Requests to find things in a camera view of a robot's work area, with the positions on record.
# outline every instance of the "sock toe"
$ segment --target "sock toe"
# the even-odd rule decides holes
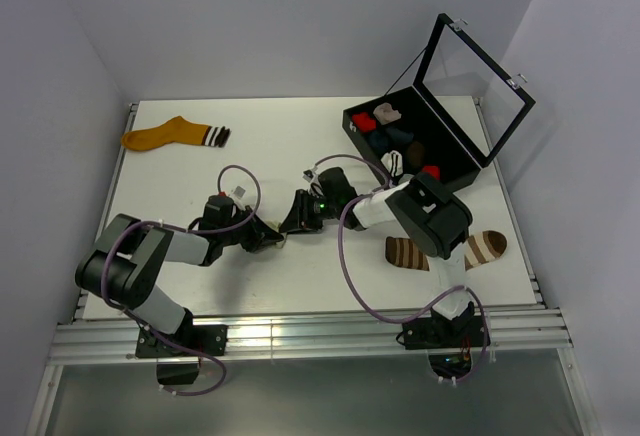
[[[486,231],[484,237],[489,249],[494,250],[498,255],[503,255],[507,250],[507,238],[504,234],[498,231]]]

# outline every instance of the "striped sock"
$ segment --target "striped sock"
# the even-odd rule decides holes
[[[155,128],[129,131],[122,136],[120,142],[132,151],[149,151],[169,143],[223,147],[230,133],[231,131],[224,126],[218,128],[196,124],[182,116],[176,116]]]
[[[500,258],[507,250],[507,238],[497,231],[483,231],[467,239],[464,263],[467,271]],[[429,261],[408,238],[388,237],[384,257],[394,266],[429,271]]]

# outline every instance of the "brown striped sock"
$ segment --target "brown striped sock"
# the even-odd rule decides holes
[[[500,258],[507,250],[507,238],[497,231],[483,231],[467,239],[464,265],[467,271]],[[384,257],[394,266],[407,269],[429,271],[429,262],[425,254],[409,238],[386,240]]]

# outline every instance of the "sock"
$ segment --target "sock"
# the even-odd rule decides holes
[[[438,181],[440,181],[440,168],[438,166],[425,166],[424,168],[422,168],[422,172],[430,174]]]
[[[393,126],[385,127],[387,136],[391,138],[391,141],[398,146],[406,146],[413,141],[413,133],[402,131],[401,129],[394,128]]]
[[[373,149],[378,157],[382,157],[384,153],[389,151],[389,138],[382,131],[375,130],[370,132],[367,140],[369,141],[369,146],[371,146],[371,149]]]
[[[169,143],[214,146],[214,138],[216,134],[219,135],[220,133],[218,133],[217,127],[195,124],[187,121],[182,116],[176,116],[155,128],[129,131],[122,136],[120,142],[122,146],[132,151],[149,151]]]
[[[427,152],[427,148],[424,147],[419,141],[414,141],[409,145],[407,151],[404,153],[407,163],[416,171],[419,171],[424,166],[424,157]]]
[[[497,231],[483,231],[467,239],[464,265],[467,271],[499,259],[507,250],[507,238]],[[409,238],[388,237],[384,257],[394,266],[429,271],[427,256]]]
[[[394,121],[399,120],[402,116],[400,112],[393,109],[389,103],[382,103],[373,110],[373,115],[382,124],[393,123]]]
[[[394,178],[402,174],[402,155],[398,151],[389,151],[380,158],[380,161]]]
[[[363,133],[369,133],[376,129],[376,122],[368,113],[354,114],[351,117],[351,121]]]

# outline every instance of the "cable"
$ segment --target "cable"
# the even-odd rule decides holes
[[[258,208],[260,207],[260,202],[262,200],[262,190],[260,188],[260,183],[258,183],[258,179],[253,175],[253,173],[251,171],[249,171],[247,168],[237,165],[237,164],[231,164],[229,166],[225,166],[224,168],[222,168],[222,171],[220,171],[220,174],[218,175],[218,181],[217,181],[217,185],[218,185],[218,192],[222,192],[222,188],[221,188],[221,183],[222,183],[222,175],[228,171],[229,169],[239,169],[240,171],[243,171],[244,173],[246,173],[247,175],[249,175],[249,177],[253,180],[253,182],[256,185],[256,191],[258,193],[258,196],[256,198],[256,205],[253,208],[253,211],[251,211],[251,213],[242,221],[240,221],[239,223],[236,223],[232,226],[229,226],[227,228],[220,228],[220,229],[210,229],[210,230],[200,230],[200,231],[193,231],[190,229],[185,229],[185,228],[181,228],[179,226],[173,226],[170,224],[163,224],[160,223],[158,221],[138,221],[137,223],[132,224],[131,226],[129,226],[127,229],[125,229],[120,236],[118,236],[118,238],[115,240],[115,242],[113,243],[113,246],[111,247],[111,249],[109,250],[109,252],[107,253],[107,257],[105,259],[104,262],[104,266],[102,267],[102,274],[100,276],[100,294],[102,296],[102,300],[106,303],[107,306],[111,307],[111,308],[115,308],[118,309],[120,311],[123,311],[128,317],[130,317],[131,319],[133,319],[135,322],[137,322],[139,325],[148,328],[148,330],[151,332],[151,334],[153,334],[153,336],[155,336],[159,341],[161,341],[163,344],[165,344],[166,346],[172,347],[174,349],[177,349],[178,351],[182,351],[184,353],[190,354],[192,356],[196,356],[198,358],[205,358],[208,359],[209,361],[217,364],[218,366],[220,366],[220,368],[222,369],[222,375],[220,376],[220,379],[211,387],[200,390],[200,391],[177,391],[174,390],[171,387],[163,387],[163,389],[171,394],[175,394],[175,395],[179,395],[179,396],[200,396],[202,394],[207,394],[210,393],[211,391],[214,391],[216,389],[218,389],[222,383],[224,382],[225,378],[227,377],[227,368],[224,365],[224,363],[222,361],[220,361],[218,358],[205,354],[201,351],[196,351],[194,349],[191,348],[187,348],[185,346],[181,346],[178,343],[175,343],[173,341],[170,341],[169,339],[167,339],[162,333],[156,331],[155,329],[151,328],[151,326],[149,325],[149,323],[147,323],[146,321],[144,321],[143,319],[139,318],[138,316],[136,316],[135,314],[133,314],[131,311],[129,311],[128,309],[124,308],[122,305],[116,304],[113,301],[111,301],[109,299],[109,288],[108,288],[108,274],[109,274],[109,268],[111,267],[111,264],[113,263],[113,260],[118,252],[118,248],[120,248],[120,246],[122,245],[123,241],[125,239],[127,239],[127,237],[133,233],[134,231],[144,228],[144,227],[161,227],[161,228],[167,228],[167,229],[171,229],[173,231],[180,231],[183,233],[193,233],[193,234],[197,234],[197,235],[212,235],[212,234],[219,234],[219,233],[226,233],[228,231],[233,231],[234,229],[238,229],[241,226],[247,224],[255,215],[256,212],[258,211]]]
[[[417,313],[412,314],[411,316],[408,316],[406,318],[400,318],[400,319],[388,318],[387,316],[380,314],[378,311],[371,308],[371,306],[369,306],[365,302],[365,300],[362,298],[362,296],[360,296],[360,294],[358,293],[358,290],[356,289],[355,285],[353,284],[353,281],[351,280],[351,276],[349,275],[347,262],[345,261],[345,257],[344,257],[344,228],[345,228],[347,213],[351,210],[351,208],[353,208],[353,206],[355,206],[357,203],[359,203],[363,199],[367,199],[370,197],[371,197],[371,194],[365,194],[362,196],[358,196],[357,198],[354,198],[351,201],[349,201],[345,205],[344,209],[342,210],[342,214],[340,214],[340,222],[338,224],[338,258],[340,259],[340,267],[342,268],[342,274],[344,275],[344,279],[347,283],[347,286],[349,287],[349,290],[351,291],[351,294],[356,299],[356,301],[358,301],[360,306],[362,306],[362,308],[367,313],[369,313],[371,316],[376,318],[378,321],[382,321],[384,323],[390,323],[390,324],[404,324],[404,323],[413,321],[414,319],[417,319],[423,314],[425,314],[427,311],[430,311],[437,303],[442,301],[444,298],[446,298],[450,294],[453,294],[457,291],[467,291],[471,295],[471,297],[475,300],[478,306],[478,309],[480,310],[480,317],[482,318],[482,326],[484,328],[482,350],[480,352],[480,358],[478,359],[478,364],[479,364],[481,361],[484,360],[485,354],[487,352],[487,346],[489,344],[489,341],[488,341],[489,330],[487,327],[487,318],[485,315],[484,306],[480,302],[480,299],[478,299],[478,295],[471,288],[467,286],[462,286],[462,285],[453,286],[447,289],[445,292],[443,292],[439,296],[437,296],[433,301],[431,301],[429,304],[427,304],[424,308],[422,308]],[[463,381],[467,379],[469,376],[471,376],[476,371],[478,364],[473,365],[471,370],[469,370],[469,372],[465,376],[457,379],[457,381]]]

